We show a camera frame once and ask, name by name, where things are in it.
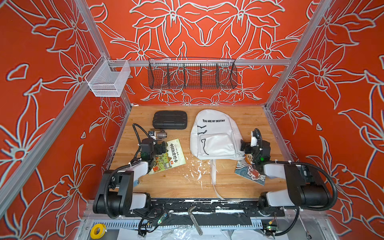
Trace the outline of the green history picture book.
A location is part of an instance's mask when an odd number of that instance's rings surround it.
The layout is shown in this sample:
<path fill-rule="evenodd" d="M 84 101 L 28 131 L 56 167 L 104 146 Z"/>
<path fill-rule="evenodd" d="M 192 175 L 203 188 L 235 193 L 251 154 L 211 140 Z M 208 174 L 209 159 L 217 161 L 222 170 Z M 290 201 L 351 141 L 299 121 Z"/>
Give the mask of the green history picture book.
<path fill-rule="evenodd" d="M 186 158 L 180 140 L 170 140 L 166 142 L 166 152 L 155 156 L 154 166 L 149 174 L 163 172 L 184 164 L 186 164 Z"/>

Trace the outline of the white backpack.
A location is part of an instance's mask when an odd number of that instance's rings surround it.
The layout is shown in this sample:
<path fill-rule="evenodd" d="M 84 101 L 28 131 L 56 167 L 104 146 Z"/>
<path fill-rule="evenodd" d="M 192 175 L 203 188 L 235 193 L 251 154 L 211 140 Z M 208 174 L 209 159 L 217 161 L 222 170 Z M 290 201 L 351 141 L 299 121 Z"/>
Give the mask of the white backpack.
<path fill-rule="evenodd" d="M 190 134 L 190 151 L 197 159 L 210 162 L 211 183 L 215 194 L 221 200 L 225 198 L 216 190 L 216 161 L 244 160 L 242 140 L 236 122 L 229 115 L 212 109 L 205 109 L 197 114 Z"/>

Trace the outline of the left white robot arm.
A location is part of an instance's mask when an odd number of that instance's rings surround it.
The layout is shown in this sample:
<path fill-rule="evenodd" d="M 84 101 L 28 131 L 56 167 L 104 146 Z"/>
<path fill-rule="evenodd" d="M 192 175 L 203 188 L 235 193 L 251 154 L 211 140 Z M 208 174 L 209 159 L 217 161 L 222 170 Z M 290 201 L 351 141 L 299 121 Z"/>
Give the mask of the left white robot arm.
<path fill-rule="evenodd" d="M 156 156 L 168 152 L 168 144 L 159 142 L 154 131 L 146 132 L 136 123 L 132 127 L 138 140 L 138 149 L 128 164 L 107 170 L 103 174 L 93 202 L 95 214 L 104 214 L 115 219 L 133 210 L 149 207 L 150 195 L 134 193 L 134 183 L 153 169 Z"/>

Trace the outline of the blue mythology picture book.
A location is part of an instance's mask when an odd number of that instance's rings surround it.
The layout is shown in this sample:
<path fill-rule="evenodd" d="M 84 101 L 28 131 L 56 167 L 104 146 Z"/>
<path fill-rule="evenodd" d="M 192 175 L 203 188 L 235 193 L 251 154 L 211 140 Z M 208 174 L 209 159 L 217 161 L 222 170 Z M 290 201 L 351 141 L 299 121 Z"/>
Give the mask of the blue mythology picture book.
<path fill-rule="evenodd" d="M 261 175 L 257 170 L 253 168 L 252 160 L 253 156 L 251 154 L 246 154 L 243 160 L 237 161 L 235 174 L 264 186 L 266 176 Z"/>

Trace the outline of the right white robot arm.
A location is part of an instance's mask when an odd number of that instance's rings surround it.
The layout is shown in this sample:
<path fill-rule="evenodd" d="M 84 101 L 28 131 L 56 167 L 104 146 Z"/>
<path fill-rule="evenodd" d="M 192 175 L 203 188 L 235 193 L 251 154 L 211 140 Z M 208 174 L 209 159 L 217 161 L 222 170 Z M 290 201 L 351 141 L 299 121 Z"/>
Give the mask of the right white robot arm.
<path fill-rule="evenodd" d="M 278 208 L 326 211 L 338 200 L 338 189 L 331 176 L 322 168 L 305 163 L 271 160 L 270 143 L 263 140 L 259 129 L 251 133 L 251 141 L 241 140 L 241 151 L 252 157 L 252 168 L 259 174 L 286 181 L 286 189 L 263 192 L 258 200 L 262 215 Z"/>

